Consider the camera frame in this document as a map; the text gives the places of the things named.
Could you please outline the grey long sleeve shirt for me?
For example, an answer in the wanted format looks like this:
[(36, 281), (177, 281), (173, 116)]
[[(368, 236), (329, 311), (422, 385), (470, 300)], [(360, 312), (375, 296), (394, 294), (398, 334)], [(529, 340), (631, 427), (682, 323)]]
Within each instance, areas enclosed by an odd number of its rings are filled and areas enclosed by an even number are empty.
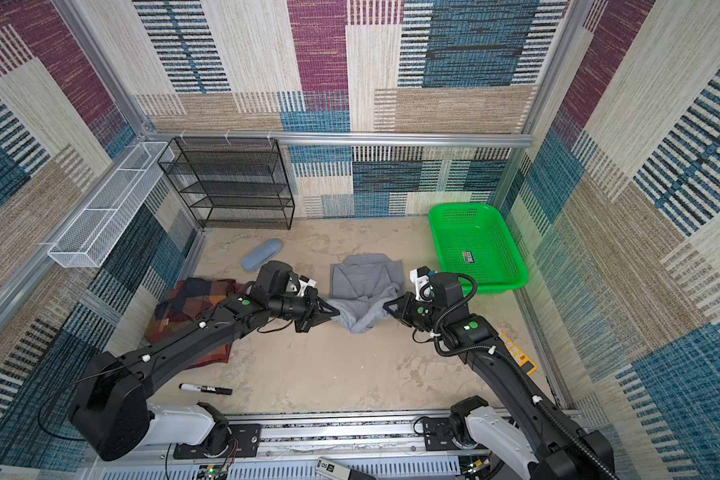
[(400, 297), (404, 287), (401, 260), (384, 254), (347, 256), (331, 266), (328, 303), (340, 312), (333, 320), (352, 334), (366, 333), (389, 317), (383, 305)]

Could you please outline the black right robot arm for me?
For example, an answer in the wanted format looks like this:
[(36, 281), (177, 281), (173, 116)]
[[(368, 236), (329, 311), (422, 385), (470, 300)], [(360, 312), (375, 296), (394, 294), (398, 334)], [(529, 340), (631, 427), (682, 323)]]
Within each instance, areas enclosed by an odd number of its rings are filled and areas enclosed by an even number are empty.
[(498, 331), (470, 311), (478, 285), (468, 275), (434, 273), (419, 292), (384, 303), (402, 324), (431, 336), (436, 353), (457, 357), (497, 395), (502, 418), (471, 397), (451, 408), (458, 444), (484, 446), (522, 479), (613, 479), (614, 452), (597, 430), (588, 432), (530, 379)]

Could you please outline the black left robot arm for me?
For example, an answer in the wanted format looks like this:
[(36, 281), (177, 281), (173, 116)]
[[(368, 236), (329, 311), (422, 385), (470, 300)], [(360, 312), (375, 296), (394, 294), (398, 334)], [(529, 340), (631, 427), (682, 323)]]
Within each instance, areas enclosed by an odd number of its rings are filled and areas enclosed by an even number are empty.
[(206, 458), (226, 457), (233, 434), (215, 407), (204, 402), (165, 407), (150, 403), (150, 397), (208, 353), (262, 331), (272, 319), (306, 333), (339, 313), (290, 265), (269, 261), (255, 281), (200, 313), (190, 325), (147, 347), (94, 357), (75, 387), (68, 420), (104, 461), (155, 444), (186, 445)]

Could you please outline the blue fabric glasses case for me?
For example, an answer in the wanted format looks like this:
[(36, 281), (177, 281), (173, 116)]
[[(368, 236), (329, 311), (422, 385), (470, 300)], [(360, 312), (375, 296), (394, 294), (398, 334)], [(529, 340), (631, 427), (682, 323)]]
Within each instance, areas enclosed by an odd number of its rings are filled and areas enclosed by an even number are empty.
[(283, 242), (279, 239), (269, 239), (246, 253), (241, 259), (241, 266), (246, 271), (256, 271), (267, 263), (283, 248)]

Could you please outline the green plastic basket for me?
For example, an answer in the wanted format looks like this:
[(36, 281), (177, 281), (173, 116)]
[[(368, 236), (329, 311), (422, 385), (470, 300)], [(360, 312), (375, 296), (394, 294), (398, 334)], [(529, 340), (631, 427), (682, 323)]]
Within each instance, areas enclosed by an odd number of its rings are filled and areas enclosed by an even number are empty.
[(524, 287), (528, 270), (501, 213), (478, 203), (434, 206), (428, 220), (440, 270), (474, 279), (480, 295)]

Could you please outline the yellow calculator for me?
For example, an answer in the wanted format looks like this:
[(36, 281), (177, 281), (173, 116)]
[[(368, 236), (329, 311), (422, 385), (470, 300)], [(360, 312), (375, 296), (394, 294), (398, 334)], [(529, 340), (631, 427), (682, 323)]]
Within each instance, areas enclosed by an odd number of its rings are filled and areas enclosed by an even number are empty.
[(530, 359), (525, 352), (518, 347), (505, 333), (499, 331), (499, 338), (503, 341), (510, 356), (515, 360), (520, 369), (528, 376), (537, 371), (537, 365)]

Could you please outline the multicolour patchwork folded shirt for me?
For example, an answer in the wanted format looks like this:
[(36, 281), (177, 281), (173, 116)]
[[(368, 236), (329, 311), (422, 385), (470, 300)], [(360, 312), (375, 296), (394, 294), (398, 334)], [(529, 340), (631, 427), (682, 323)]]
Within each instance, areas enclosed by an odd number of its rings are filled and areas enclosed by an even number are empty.
[(153, 344), (167, 334), (191, 324), (196, 317), (210, 309), (241, 287), (233, 279), (207, 280), (190, 277), (179, 281), (154, 310), (147, 324), (144, 339)]

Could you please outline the black marker pen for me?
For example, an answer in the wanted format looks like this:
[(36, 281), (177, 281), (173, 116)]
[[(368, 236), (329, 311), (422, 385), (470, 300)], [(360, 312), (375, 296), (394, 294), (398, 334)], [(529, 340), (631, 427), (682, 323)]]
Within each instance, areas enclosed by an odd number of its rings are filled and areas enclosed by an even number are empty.
[(208, 385), (197, 385), (191, 383), (180, 383), (179, 389), (186, 392), (194, 393), (205, 393), (214, 395), (231, 396), (234, 392), (231, 388), (208, 386)]

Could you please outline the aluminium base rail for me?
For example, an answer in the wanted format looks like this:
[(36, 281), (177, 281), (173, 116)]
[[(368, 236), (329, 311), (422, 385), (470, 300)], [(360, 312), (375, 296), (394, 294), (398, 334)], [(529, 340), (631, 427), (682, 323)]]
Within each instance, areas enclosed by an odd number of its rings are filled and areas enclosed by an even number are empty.
[(231, 453), (146, 445), (119, 460), (89, 453), (78, 479), (578, 479), (598, 471), (543, 415), (525, 435), (503, 408), (477, 405), (231, 415)]

